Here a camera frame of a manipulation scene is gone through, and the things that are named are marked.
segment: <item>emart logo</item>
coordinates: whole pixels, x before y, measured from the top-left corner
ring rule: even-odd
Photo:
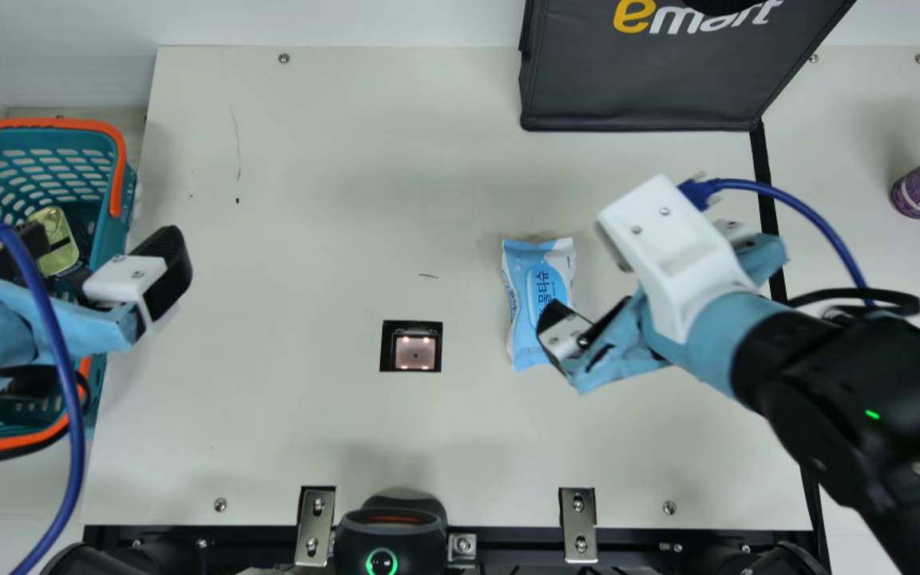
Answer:
[[[620,0],[617,4],[617,13],[613,16],[613,28],[625,34],[638,34],[648,30],[649,34],[676,35],[684,28],[687,22],[687,33],[715,32],[723,28],[737,28],[744,23],[761,26],[769,23],[769,14],[773,8],[782,6],[783,0],[767,0],[756,4],[748,10],[726,16],[716,16],[705,19],[705,15],[697,10],[682,6],[655,5],[655,0]]]

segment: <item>blue connector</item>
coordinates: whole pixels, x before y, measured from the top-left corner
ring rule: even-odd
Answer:
[[[680,192],[691,201],[691,204],[694,204],[695,208],[698,208],[698,211],[704,212],[708,210],[708,199],[719,192],[718,187],[712,185],[712,180],[708,182],[699,182],[695,180],[687,180],[684,183],[677,186]]]

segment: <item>light blue glove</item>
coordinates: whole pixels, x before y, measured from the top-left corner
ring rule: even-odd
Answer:
[[[137,339],[134,304],[95,311],[62,299],[52,308],[74,358],[128,351]],[[24,287],[0,280],[0,367],[55,364],[41,316]],[[8,379],[0,379],[0,391]]]
[[[737,252],[737,259],[756,284],[769,280],[787,262],[782,240],[766,234],[757,234],[751,247]],[[639,288],[638,294],[624,302],[613,321],[592,342],[591,349],[560,363],[563,374],[578,392],[585,394],[606,383],[675,363],[734,397],[727,368],[734,350],[757,321],[784,308],[752,294],[726,295],[716,303],[719,305],[708,306],[695,320],[686,345],[679,345],[653,330],[648,295]]]

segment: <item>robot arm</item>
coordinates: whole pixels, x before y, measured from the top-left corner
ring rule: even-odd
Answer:
[[[920,330],[898,316],[917,312],[916,299],[824,318],[771,302],[742,265],[742,252],[763,237],[738,243],[735,256],[734,240],[664,177],[606,208],[598,224],[617,263],[638,273],[635,299],[646,305],[631,313],[634,299],[624,301],[599,324],[547,308],[541,345],[567,379],[584,391],[591,386],[578,383],[596,369],[618,379],[665,363],[685,368],[766,418],[799,465],[861,514],[902,572],[920,573]],[[904,295],[828,291],[804,303],[839,297]],[[613,335],[645,353],[617,350]]]

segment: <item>blue cable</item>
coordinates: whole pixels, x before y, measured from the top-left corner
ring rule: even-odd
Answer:
[[[770,186],[769,184],[752,182],[751,180],[738,180],[732,178],[716,178],[705,182],[687,180],[678,187],[684,196],[701,211],[704,211],[708,207],[708,198],[712,196],[712,194],[724,189],[748,190],[749,192],[759,193],[761,196],[769,196],[774,200],[782,201],[783,204],[787,204],[787,206],[799,212],[800,215],[806,217],[807,221],[810,221],[811,224],[817,227],[819,232],[822,233],[822,236],[825,236],[826,240],[829,240],[833,250],[836,250],[836,254],[839,255],[843,265],[847,267],[847,273],[851,274],[854,285],[857,285],[857,287],[862,290],[868,288],[868,283],[865,281],[865,276],[861,273],[861,268],[858,267],[858,262],[855,261],[854,256],[851,255],[851,251],[847,250],[847,244],[843,243],[843,239],[836,233],[833,226],[829,225],[829,222],[827,222],[825,218],[822,218],[822,216],[808,206],[808,204],[804,204],[803,201],[796,199],[794,196],[790,196],[787,192],[783,192],[782,189]],[[865,299],[865,305],[868,307],[875,307],[875,303],[872,302],[871,299]]]
[[[52,303],[48,298],[48,292],[45,291],[45,284],[41,278],[41,273],[34,259],[30,258],[30,252],[26,250],[26,245],[16,236],[16,232],[6,223],[0,221],[0,241],[5,245],[10,254],[19,266],[23,281],[26,282],[30,295],[34,298],[38,314],[45,325],[45,332],[48,335],[48,341],[52,348],[52,356],[55,358],[55,367],[59,372],[59,388],[62,390],[62,399],[65,401],[66,412],[69,415],[69,477],[66,479],[66,492],[62,496],[62,504],[59,506],[55,519],[48,526],[41,539],[30,550],[30,553],[23,558],[21,564],[11,571],[11,575],[26,575],[33,570],[35,565],[48,553],[48,549],[59,538],[62,530],[69,523],[70,516],[73,516],[73,509],[76,509],[77,500],[80,498],[81,484],[84,481],[84,418],[81,415],[80,395],[77,392],[77,381],[73,377],[73,361],[69,357],[69,350],[66,349],[66,341],[62,338],[62,329],[59,327],[59,321],[55,317],[55,310],[52,309]]]

